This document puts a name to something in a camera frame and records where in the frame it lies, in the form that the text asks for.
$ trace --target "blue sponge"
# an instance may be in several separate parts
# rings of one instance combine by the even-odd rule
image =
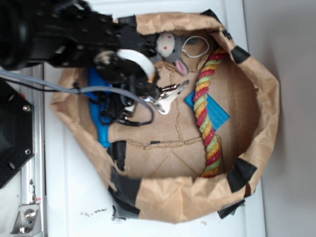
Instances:
[[[191,109],[193,109],[194,94],[194,92],[191,93],[185,100]],[[215,131],[218,130],[230,118],[229,114],[227,114],[225,110],[223,110],[223,108],[209,95],[207,95],[207,109],[209,118],[212,121]]]

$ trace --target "rope toy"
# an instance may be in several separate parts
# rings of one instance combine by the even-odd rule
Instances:
[[[212,178],[215,177],[219,165],[221,150],[215,136],[212,121],[208,115],[207,109],[207,93],[208,87],[211,84],[212,75],[215,73],[218,65],[221,64],[223,59],[227,57],[227,53],[222,48],[219,48],[213,52],[204,65],[196,85],[196,92],[194,95],[194,112],[197,118],[197,125],[202,133],[202,138],[206,146],[206,168],[204,169],[201,177]]]

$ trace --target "gray plush toy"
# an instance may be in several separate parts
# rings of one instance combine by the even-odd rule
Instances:
[[[188,39],[188,36],[179,37],[173,33],[164,32],[157,38],[156,50],[159,54],[151,58],[153,63],[164,59],[167,62],[174,63],[179,73],[187,75],[189,68],[181,57],[183,44]],[[196,39],[190,39],[187,44],[195,44]]]

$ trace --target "key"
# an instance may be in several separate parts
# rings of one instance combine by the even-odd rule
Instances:
[[[169,86],[164,87],[161,90],[161,94],[158,100],[164,99],[167,96],[169,96],[177,88],[177,86],[178,85],[169,85]]]
[[[153,106],[158,110],[162,115],[166,115],[170,112],[171,103],[174,101],[178,95],[183,91],[183,89],[189,84],[189,80],[186,80],[181,85],[177,85],[170,93],[165,97],[161,97],[156,101],[152,101]]]

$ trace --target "cable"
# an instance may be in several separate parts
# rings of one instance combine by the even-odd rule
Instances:
[[[29,83],[33,83],[33,84],[38,84],[38,85],[43,85],[49,88],[53,88],[54,90],[57,90],[59,92],[65,92],[65,93],[69,93],[69,94],[85,94],[86,96],[88,96],[87,93],[89,92],[96,92],[96,91],[106,91],[106,92],[113,92],[113,93],[117,93],[123,96],[126,96],[128,98],[131,98],[133,100],[135,100],[136,102],[142,104],[146,109],[148,109],[151,113],[151,119],[149,121],[146,122],[138,122],[138,126],[142,126],[142,125],[146,125],[146,124],[150,124],[153,120],[154,120],[154,111],[153,109],[142,99],[140,99],[138,96],[134,95],[133,93],[126,91],[126,90],[122,90],[122,89],[118,89],[118,88],[113,88],[113,87],[109,87],[109,86],[87,86],[87,87],[82,87],[82,88],[66,88],[60,85],[56,85],[44,80],[39,80],[36,78],[32,78],[29,76],[24,76],[24,75],[20,75],[20,74],[15,74],[15,73],[11,73],[8,71],[4,71],[4,70],[0,70],[0,79],[8,79],[8,80],[13,80],[13,81],[24,81],[24,82],[29,82]]]
[[[4,80],[4,81],[9,81],[11,83],[22,85],[22,86],[25,86],[25,87],[28,87],[28,88],[31,88],[31,89],[34,89],[34,90],[42,91],[42,92],[58,92],[58,90],[49,90],[49,89],[38,88],[36,86],[32,86],[32,85],[29,85],[29,84],[26,84],[26,83],[23,83],[23,82],[19,82],[19,81],[15,81],[15,80],[4,79],[4,78],[1,78],[1,79]]]
[[[199,38],[199,39],[202,39],[202,40],[205,41],[205,43],[206,43],[206,45],[207,45],[207,49],[206,49],[206,51],[205,51],[204,53],[201,53],[201,54],[196,55],[196,56],[191,56],[191,55],[188,54],[188,52],[184,49],[184,46],[185,46],[185,45],[187,44],[187,42],[188,42],[190,39],[192,39],[192,38]],[[182,51],[185,52],[185,54],[186,54],[189,58],[199,58],[199,57],[205,55],[205,54],[208,52],[208,50],[209,50],[209,43],[207,42],[207,40],[206,40],[205,38],[203,38],[203,37],[201,37],[201,36],[191,36],[191,37],[189,37],[189,38],[184,42],[184,44],[183,44],[183,46],[182,46]]]

